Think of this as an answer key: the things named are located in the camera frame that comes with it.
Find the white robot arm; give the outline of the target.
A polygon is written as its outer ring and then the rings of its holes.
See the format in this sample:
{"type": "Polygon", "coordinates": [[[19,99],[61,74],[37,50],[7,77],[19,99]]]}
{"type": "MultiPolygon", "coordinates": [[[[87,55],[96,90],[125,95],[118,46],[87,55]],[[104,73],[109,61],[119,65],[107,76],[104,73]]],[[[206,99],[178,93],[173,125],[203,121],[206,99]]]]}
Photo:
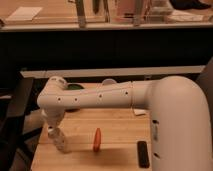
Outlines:
{"type": "Polygon", "coordinates": [[[150,112],[153,171],[213,171],[207,98],[186,77],[169,76],[70,90],[65,79],[53,76],[39,94],[37,104],[60,151],[65,148],[65,141],[57,127],[67,109],[146,109],[150,112]]]}

